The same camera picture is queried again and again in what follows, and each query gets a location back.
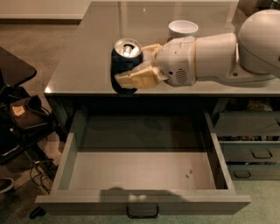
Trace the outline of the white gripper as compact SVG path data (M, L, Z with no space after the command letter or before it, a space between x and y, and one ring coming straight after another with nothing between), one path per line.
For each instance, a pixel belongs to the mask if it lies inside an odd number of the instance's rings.
M195 38L174 38L163 47L160 44L142 48L143 70L115 75L121 88L155 88L161 81L173 87L192 86L196 82L194 72Z

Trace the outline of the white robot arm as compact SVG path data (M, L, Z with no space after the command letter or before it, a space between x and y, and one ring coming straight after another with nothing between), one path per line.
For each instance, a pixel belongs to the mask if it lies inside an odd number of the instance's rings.
M173 87L215 81L227 86L256 87L280 76L280 11L261 10L239 32L195 38L174 38L148 45L143 61L118 72L121 88L154 88L164 81Z

